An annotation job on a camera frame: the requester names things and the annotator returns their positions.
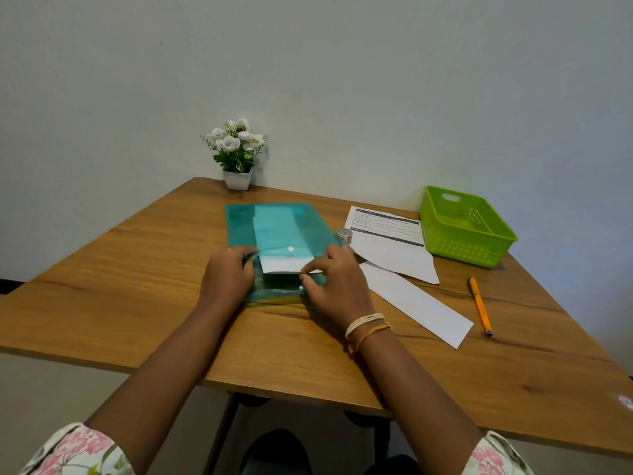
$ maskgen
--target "person's left arm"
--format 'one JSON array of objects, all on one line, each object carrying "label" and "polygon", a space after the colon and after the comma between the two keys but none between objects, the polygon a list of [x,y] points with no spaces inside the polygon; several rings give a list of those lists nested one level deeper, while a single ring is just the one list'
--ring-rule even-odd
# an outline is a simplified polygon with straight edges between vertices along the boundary
[{"label": "person's left arm", "polygon": [[85,422],[121,447],[136,475],[154,460],[253,285],[253,260],[242,260],[255,251],[230,247],[211,255],[191,314]]}]

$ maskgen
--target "teal plastic folder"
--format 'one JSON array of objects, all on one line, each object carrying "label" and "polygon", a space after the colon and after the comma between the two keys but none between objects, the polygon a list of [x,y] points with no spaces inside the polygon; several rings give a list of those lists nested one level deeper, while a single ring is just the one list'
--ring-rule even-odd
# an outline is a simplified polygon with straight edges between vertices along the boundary
[{"label": "teal plastic folder", "polygon": [[[310,203],[268,203],[226,205],[228,245],[254,245],[255,284],[246,299],[265,300],[303,294],[297,274],[264,273],[260,256],[316,258],[323,256],[330,243],[340,245],[336,235]],[[319,285],[326,277],[313,273]]]}]

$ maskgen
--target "flower pot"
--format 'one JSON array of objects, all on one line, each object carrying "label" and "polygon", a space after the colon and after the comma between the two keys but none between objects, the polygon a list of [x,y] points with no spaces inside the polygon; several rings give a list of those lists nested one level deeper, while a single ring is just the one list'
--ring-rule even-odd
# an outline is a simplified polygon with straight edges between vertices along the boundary
[{"label": "flower pot", "polygon": [[249,171],[247,174],[236,174],[233,172],[226,172],[222,170],[224,174],[224,181],[226,186],[230,190],[248,190],[248,186],[251,184],[251,175],[253,171]]}]

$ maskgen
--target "wood grain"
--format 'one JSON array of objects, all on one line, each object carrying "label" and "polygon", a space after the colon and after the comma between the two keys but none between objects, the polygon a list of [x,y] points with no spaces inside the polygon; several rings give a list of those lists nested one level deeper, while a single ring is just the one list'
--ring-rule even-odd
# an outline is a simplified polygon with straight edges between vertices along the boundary
[{"label": "wood grain", "polygon": [[[226,246],[224,205],[279,202],[312,203],[333,230],[351,204],[262,187],[233,192],[194,178],[3,297],[0,347],[133,371],[193,307],[208,255]],[[475,323],[459,350],[372,295],[402,342],[479,426],[633,456],[633,411],[618,400],[633,399],[633,382],[516,260],[506,255],[494,270],[437,257],[435,264],[439,286],[409,280]],[[492,339],[468,293],[470,276],[484,296]],[[385,413],[362,362],[345,354],[341,334],[299,298],[246,306],[205,383]]]}]

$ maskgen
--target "basket hole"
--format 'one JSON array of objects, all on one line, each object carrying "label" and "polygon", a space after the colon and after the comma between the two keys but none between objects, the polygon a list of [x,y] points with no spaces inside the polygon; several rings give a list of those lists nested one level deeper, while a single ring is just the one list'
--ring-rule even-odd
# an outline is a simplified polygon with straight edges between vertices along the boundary
[{"label": "basket hole", "polygon": [[451,195],[450,193],[442,193],[442,198],[448,201],[462,201],[461,196]]}]

